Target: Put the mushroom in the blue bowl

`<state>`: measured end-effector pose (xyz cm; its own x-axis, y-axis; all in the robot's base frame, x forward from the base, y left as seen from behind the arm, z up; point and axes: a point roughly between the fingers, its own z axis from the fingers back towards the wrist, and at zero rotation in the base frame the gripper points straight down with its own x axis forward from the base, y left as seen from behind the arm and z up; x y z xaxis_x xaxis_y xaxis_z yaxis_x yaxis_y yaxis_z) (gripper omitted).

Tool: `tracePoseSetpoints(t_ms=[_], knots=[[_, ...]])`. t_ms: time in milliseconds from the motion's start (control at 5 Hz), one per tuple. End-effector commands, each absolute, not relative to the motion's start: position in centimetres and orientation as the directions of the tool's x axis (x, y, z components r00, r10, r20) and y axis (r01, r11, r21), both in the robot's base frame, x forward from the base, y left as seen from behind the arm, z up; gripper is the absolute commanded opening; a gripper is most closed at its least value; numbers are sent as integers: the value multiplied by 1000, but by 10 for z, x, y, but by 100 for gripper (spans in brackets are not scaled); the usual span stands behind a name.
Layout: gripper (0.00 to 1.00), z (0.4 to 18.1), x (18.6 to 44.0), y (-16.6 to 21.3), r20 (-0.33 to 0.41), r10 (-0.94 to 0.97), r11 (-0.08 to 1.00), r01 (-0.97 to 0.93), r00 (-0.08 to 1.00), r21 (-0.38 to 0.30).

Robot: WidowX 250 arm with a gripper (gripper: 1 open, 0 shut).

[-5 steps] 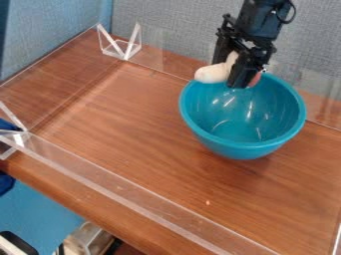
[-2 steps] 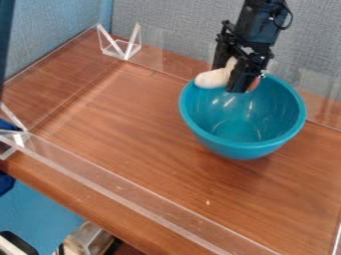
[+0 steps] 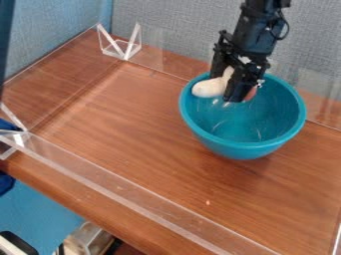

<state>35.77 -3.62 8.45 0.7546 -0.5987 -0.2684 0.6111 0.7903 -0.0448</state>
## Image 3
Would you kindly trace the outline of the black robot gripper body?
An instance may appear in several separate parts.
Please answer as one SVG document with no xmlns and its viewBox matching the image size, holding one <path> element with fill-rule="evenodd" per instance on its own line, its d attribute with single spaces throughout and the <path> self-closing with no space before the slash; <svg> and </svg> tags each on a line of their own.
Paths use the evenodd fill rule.
<svg viewBox="0 0 341 255">
<path fill-rule="evenodd" d="M 239 16 L 234 32 L 228 34 L 219 31 L 218 42 L 214 49 L 222 49 L 232 54 L 236 66 L 244 66 L 240 57 L 247 58 L 252 65 L 256 65 L 264 73 L 270 67 L 267 57 L 271 55 L 275 43 L 284 39 L 287 34 L 280 34 L 282 29 L 288 29 L 288 24 L 280 13 L 271 17 Z"/>
</svg>

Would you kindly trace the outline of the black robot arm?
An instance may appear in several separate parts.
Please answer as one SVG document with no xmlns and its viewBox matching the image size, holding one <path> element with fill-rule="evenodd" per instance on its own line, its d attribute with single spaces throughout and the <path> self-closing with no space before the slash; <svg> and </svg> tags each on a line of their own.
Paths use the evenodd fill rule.
<svg viewBox="0 0 341 255">
<path fill-rule="evenodd" d="M 270 68 L 267 57 L 290 31 L 282 13 L 290 3 L 291 0 L 244 0 L 239 6 L 234 32 L 219 31 L 212 48 L 210 77 L 218 78 L 226 68 L 232 68 L 222 94 L 226 102 L 240 103 L 263 80 Z"/>
</svg>

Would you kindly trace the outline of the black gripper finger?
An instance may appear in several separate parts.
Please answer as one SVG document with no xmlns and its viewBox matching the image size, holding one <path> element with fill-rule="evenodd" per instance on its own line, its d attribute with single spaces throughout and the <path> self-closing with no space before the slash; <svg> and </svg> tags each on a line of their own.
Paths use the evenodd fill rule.
<svg viewBox="0 0 341 255">
<path fill-rule="evenodd" d="M 251 64 L 235 68 L 227 67 L 222 79 L 223 100 L 230 103 L 247 102 L 255 96 L 258 85 L 263 82 L 263 70 Z"/>
<path fill-rule="evenodd" d="M 232 59 L 232 54 L 222 49 L 214 49 L 214 55 L 210 67 L 210 77 L 218 78 L 223 75 L 224 69 L 227 67 L 234 67 L 235 61 Z"/>
</svg>

